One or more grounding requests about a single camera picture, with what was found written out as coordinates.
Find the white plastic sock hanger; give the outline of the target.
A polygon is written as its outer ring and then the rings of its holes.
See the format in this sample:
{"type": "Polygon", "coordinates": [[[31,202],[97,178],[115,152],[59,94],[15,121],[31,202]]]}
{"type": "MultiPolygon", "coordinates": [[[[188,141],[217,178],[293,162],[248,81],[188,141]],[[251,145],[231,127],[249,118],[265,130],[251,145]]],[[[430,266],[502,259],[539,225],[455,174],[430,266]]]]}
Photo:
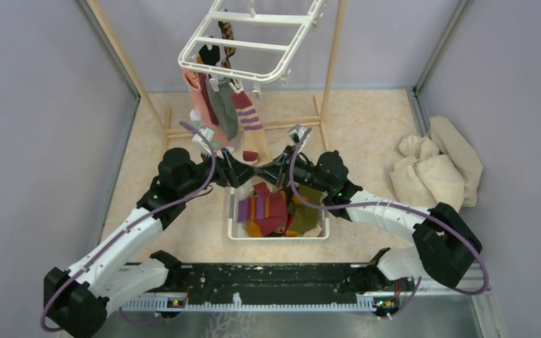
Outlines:
{"type": "Polygon", "coordinates": [[[258,13],[254,8],[254,2],[248,1],[248,11],[231,12],[221,8],[222,0],[215,0],[208,13],[204,16],[194,34],[190,37],[183,50],[178,56],[178,65],[185,70],[193,70],[198,73],[205,73],[213,78],[212,86],[217,89],[218,79],[226,77],[237,80],[238,82],[251,82],[254,86],[254,93],[261,96],[261,85],[272,83],[276,80],[281,81],[283,87],[287,87],[290,78],[289,64],[296,54],[301,43],[304,41],[310,30],[316,30],[317,23],[323,14],[322,7],[326,6],[326,1],[313,0],[310,8],[304,15],[276,15],[258,13]],[[211,23],[247,23],[263,27],[296,27],[293,38],[289,44],[270,44],[264,42],[248,42],[236,39],[215,38],[205,35],[205,31],[211,23]],[[273,69],[266,73],[257,73],[238,68],[226,68],[220,65],[209,66],[196,62],[194,50],[197,46],[204,44],[215,44],[220,48],[228,47],[230,49],[251,49],[255,51],[270,52],[280,55],[273,69]]]}

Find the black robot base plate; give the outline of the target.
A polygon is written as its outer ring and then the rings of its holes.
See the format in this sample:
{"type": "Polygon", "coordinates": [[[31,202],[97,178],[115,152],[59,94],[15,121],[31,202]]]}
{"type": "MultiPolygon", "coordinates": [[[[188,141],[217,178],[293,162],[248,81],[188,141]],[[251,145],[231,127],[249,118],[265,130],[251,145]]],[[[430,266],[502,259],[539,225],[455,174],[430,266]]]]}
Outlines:
{"type": "Polygon", "coordinates": [[[415,280],[389,281],[370,264],[195,263],[124,307],[174,317],[181,312],[370,312],[389,316],[415,280]]]}

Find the white plastic basket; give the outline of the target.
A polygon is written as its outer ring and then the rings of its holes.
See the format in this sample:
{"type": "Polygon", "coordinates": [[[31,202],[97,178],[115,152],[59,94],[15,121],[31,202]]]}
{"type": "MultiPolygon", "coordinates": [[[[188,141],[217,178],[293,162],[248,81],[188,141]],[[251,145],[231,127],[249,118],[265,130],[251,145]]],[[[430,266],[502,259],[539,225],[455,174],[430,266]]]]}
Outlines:
{"type": "Polygon", "coordinates": [[[304,204],[319,203],[321,193],[296,187],[276,189],[258,183],[233,189],[229,195],[228,236],[236,241],[321,241],[330,236],[327,211],[304,204]]]}

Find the olive green striped sock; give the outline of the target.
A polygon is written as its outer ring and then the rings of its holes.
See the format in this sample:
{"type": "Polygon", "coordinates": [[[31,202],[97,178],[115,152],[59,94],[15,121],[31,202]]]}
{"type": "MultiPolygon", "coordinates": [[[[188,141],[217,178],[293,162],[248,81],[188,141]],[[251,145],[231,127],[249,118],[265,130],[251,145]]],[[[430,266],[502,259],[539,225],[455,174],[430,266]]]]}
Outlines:
{"type": "MultiPolygon", "coordinates": [[[[321,204],[322,192],[305,186],[297,186],[297,191],[310,204],[321,204]]],[[[321,211],[304,205],[295,195],[287,205],[287,214],[284,237],[318,237],[322,232],[318,224],[321,211]]]]}

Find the maroon striped beige sock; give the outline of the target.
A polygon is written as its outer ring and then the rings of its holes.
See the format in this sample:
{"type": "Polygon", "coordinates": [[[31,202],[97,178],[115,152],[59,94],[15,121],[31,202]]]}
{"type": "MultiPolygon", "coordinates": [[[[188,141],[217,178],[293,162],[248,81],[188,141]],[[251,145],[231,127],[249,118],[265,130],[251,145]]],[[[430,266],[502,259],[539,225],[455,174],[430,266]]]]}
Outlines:
{"type": "Polygon", "coordinates": [[[230,94],[230,100],[235,106],[237,117],[243,128],[243,160],[257,165],[265,165],[271,162],[265,130],[255,105],[243,91],[230,94]]]}

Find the purple maroon striped sock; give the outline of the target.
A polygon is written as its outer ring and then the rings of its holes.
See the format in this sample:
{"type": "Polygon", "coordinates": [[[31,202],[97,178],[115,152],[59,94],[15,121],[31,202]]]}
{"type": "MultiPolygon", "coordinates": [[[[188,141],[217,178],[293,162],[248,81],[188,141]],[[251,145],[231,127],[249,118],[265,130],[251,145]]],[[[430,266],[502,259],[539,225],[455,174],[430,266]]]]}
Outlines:
{"type": "Polygon", "coordinates": [[[287,197],[283,190],[272,192],[262,182],[253,189],[251,196],[237,203],[237,222],[250,237],[268,237],[286,226],[287,197]]]}

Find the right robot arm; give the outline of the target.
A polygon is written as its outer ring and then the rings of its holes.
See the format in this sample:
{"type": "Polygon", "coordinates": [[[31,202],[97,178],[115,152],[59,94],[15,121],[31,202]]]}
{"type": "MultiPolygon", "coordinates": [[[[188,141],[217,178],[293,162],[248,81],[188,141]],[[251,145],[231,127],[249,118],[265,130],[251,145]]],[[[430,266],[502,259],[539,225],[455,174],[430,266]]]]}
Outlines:
{"type": "Polygon", "coordinates": [[[386,290],[404,277],[430,277],[458,292],[459,284],[476,263],[483,273],[483,292],[489,275],[480,255],[482,244],[459,213],[439,202],[418,207],[383,199],[348,178],[349,170],[338,151],[327,151],[316,163],[300,158],[294,146],[287,146],[271,163],[255,169],[256,176],[274,184],[310,187],[324,193],[319,208],[336,218],[375,225],[412,243],[404,249],[385,249],[368,271],[377,290],[386,290]]]}

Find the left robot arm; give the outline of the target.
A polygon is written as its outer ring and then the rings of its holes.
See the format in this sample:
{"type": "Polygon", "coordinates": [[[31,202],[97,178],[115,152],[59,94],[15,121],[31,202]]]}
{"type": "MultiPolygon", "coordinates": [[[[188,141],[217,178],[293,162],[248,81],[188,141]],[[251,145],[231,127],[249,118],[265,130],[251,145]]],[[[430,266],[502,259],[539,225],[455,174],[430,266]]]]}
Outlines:
{"type": "Polygon", "coordinates": [[[158,287],[172,292],[181,286],[183,273],[166,253],[155,253],[128,269],[124,265],[210,184],[240,187],[256,173],[253,165],[225,149],[220,154],[205,151],[201,159],[195,163],[184,148],[167,150],[148,190],[119,227],[69,268],[52,268],[46,274],[39,320],[44,331],[93,337],[128,301],[158,287]]]}

